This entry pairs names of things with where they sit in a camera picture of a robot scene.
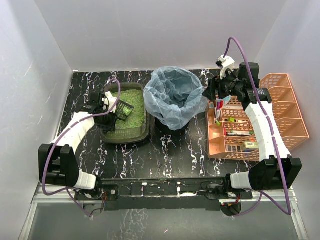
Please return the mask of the blue plastic bag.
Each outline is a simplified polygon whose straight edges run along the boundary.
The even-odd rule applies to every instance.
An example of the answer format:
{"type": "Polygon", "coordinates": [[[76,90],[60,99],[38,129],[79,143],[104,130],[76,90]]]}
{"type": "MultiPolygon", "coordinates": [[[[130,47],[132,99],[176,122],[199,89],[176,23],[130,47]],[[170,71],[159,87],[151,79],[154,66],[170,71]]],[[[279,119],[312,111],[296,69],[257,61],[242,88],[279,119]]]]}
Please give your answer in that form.
{"type": "Polygon", "coordinates": [[[204,90],[192,72],[176,66],[160,67],[151,73],[144,87],[144,106],[150,115],[177,131],[206,110],[208,99],[202,95],[204,90]]]}

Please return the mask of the black litter scoop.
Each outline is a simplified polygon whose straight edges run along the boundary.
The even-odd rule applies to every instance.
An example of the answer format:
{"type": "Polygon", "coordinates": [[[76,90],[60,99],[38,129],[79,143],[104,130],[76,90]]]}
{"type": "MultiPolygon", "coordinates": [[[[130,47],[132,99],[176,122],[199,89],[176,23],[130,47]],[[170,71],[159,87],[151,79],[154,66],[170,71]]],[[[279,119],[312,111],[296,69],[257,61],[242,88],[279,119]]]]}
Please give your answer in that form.
{"type": "Polygon", "coordinates": [[[116,106],[116,119],[121,120],[121,121],[126,121],[129,115],[132,113],[134,110],[134,106],[119,100],[116,106]]]}

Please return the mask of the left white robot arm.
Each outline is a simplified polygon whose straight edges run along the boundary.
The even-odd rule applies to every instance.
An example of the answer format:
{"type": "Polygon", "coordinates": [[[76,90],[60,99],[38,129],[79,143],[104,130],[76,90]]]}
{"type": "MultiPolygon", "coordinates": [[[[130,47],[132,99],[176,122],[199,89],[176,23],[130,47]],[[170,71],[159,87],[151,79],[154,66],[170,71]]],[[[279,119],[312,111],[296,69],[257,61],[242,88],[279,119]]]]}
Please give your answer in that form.
{"type": "Polygon", "coordinates": [[[73,114],[62,133],[51,143],[38,149],[39,181],[45,185],[94,190],[97,177],[82,171],[76,151],[87,133],[94,127],[112,125],[116,117],[119,98],[109,91],[93,93],[87,104],[73,114]]]}

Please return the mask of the dark green litter box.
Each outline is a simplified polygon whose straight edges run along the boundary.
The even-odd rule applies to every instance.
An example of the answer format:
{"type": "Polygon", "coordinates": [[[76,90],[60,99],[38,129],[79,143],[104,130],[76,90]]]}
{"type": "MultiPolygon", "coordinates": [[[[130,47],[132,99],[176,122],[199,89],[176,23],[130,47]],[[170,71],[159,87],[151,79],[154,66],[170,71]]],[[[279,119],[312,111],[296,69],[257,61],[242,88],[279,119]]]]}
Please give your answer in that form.
{"type": "Polygon", "coordinates": [[[145,109],[143,98],[144,87],[134,82],[123,82],[120,85],[120,100],[134,106],[134,109],[125,121],[116,121],[114,131],[100,130],[100,137],[108,144],[141,142],[150,132],[150,115],[145,109]]]}

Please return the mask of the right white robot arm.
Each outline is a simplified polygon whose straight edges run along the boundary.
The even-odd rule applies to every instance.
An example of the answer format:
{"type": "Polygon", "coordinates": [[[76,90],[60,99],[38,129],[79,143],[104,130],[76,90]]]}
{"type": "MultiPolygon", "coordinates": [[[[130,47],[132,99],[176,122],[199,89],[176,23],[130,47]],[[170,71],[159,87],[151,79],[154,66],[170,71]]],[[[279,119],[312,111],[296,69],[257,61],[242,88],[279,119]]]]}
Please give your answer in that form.
{"type": "Polygon", "coordinates": [[[208,108],[208,155],[213,158],[259,160],[247,172],[228,173],[223,180],[225,192],[236,190],[286,190],[294,183],[302,162],[292,157],[278,129],[272,97],[267,88],[258,88],[257,63],[241,63],[239,73],[227,69],[225,77],[218,75],[208,81],[203,92],[215,108],[208,108]],[[216,97],[237,97],[243,107],[245,122],[235,125],[238,136],[232,136],[215,115],[219,111],[216,97]],[[243,131],[253,130],[245,136],[243,131]]]}

